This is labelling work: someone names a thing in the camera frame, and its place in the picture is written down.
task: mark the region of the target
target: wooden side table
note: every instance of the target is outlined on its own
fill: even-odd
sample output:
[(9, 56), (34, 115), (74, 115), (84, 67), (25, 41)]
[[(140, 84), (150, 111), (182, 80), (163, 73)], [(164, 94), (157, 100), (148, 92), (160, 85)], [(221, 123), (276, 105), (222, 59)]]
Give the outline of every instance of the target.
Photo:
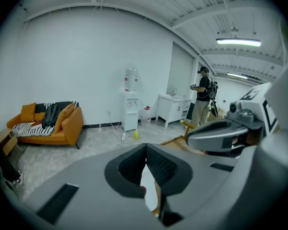
[(21, 149), (17, 145), (17, 141), (18, 140), (16, 136), (11, 136), (10, 128), (6, 128), (0, 132), (0, 144), (5, 156), (9, 155), (9, 153), (14, 147), (21, 151)]

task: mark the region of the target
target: black t-shirt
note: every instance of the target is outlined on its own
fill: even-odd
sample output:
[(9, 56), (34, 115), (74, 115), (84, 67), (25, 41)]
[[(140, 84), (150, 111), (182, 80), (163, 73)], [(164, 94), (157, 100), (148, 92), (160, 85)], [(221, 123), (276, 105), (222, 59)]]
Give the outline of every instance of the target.
[(206, 90), (202, 93), (197, 92), (197, 100), (202, 102), (208, 102), (210, 101), (209, 95), (208, 95), (208, 87), (209, 87), (209, 77), (203, 76), (200, 81), (200, 87), (206, 88)]

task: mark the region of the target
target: khaki pants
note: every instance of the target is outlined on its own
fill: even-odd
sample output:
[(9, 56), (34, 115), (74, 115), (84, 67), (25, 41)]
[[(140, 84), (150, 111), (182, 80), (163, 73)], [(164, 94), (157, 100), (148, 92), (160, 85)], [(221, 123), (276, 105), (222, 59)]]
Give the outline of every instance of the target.
[(207, 122), (210, 102), (195, 101), (191, 124), (199, 126)]

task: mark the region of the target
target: white ceiling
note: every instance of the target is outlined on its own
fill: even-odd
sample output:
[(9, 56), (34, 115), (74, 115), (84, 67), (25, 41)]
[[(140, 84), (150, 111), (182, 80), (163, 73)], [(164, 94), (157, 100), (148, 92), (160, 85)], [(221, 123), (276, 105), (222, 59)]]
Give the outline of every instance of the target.
[[(235, 72), (258, 84), (275, 81), (283, 69), (281, 14), (269, 0), (20, 0), (18, 9), (28, 21), (76, 6), (123, 9), (156, 21), (190, 44), (219, 77)], [(261, 40), (262, 46), (218, 45), (217, 38), (234, 36), (233, 25), (237, 37)]]

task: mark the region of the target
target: orange pillow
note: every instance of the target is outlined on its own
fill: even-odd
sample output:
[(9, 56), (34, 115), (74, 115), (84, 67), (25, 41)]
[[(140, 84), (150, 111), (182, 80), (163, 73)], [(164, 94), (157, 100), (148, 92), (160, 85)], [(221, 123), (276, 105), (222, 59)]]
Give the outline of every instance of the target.
[(35, 113), (34, 120), (35, 121), (42, 121), (44, 116), (45, 116), (45, 113)]
[(23, 105), (20, 113), (20, 122), (34, 122), (36, 103)]
[(60, 132), (63, 128), (62, 128), (62, 122), (65, 118), (67, 118), (72, 111), (75, 109), (75, 104), (69, 104), (68, 106), (66, 106), (59, 114), (58, 119), (56, 121), (56, 125), (54, 126), (54, 133), (58, 133)]

